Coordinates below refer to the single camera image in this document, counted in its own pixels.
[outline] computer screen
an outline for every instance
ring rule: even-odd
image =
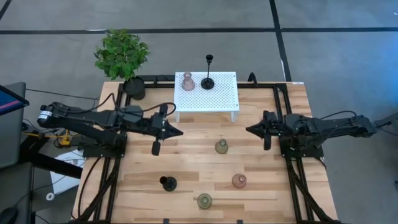
[[[0,115],[28,106],[29,102],[7,88],[0,86]]]

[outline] wooden tabletop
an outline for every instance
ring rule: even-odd
[[[118,85],[118,82],[105,82],[100,101],[110,93],[116,95]],[[304,85],[287,83],[287,86],[293,113],[311,116]],[[182,113],[179,123],[170,115],[171,125],[184,135],[162,142],[159,156],[150,153],[153,137],[129,133],[112,223],[162,223],[164,218],[171,223],[236,223],[236,220],[295,223],[286,164],[277,138],[272,138],[271,149],[265,151],[262,140],[245,130],[261,120],[264,110],[276,110],[272,89],[240,88],[238,92],[240,112],[235,123],[231,123],[230,113]],[[145,109],[173,99],[173,88],[148,88],[143,100],[132,100],[131,104]],[[111,100],[100,108],[113,109]],[[144,116],[149,117],[155,111],[145,112]],[[215,144],[221,138],[228,141],[227,154],[215,151]],[[97,163],[87,181],[82,211],[98,192],[103,160]],[[91,158],[85,162],[73,209],[75,217],[81,186],[94,161]],[[312,158],[304,158],[303,162],[310,193],[326,214],[337,218],[325,168]],[[238,173],[247,177],[243,189],[231,183],[233,175]],[[161,176],[175,177],[177,188],[166,192],[159,183]],[[202,193],[213,198],[213,205],[207,210],[197,205],[197,197]],[[306,218],[301,193],[299,198]],[[101,218],[105,216],[107,202],[105,195]]]

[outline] black vase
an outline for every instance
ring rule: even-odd
[[[123,90],[135,100],[145,97],[145,82],[140,77],[131,78],[123,83]]]

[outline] white perforated shelf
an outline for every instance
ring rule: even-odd
[[[195,82],[195,88],[191,91],[182,88],[183,74],[183,72],[175,73],[174,103],[177,105],[176,112],[239,111],[235,72],[210,72],[210,78],[215,83],[210,90],[205,90],[200,85],[200,82],[207,77],[207,72],[191,72],[191,78]]]

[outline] pegboard leg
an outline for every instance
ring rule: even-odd
[[[236,118],[238,117],[238,111],[231,112],[231,122],[235,122]]]
[[[180,122],[180,112],[175,112],[175,121]]]

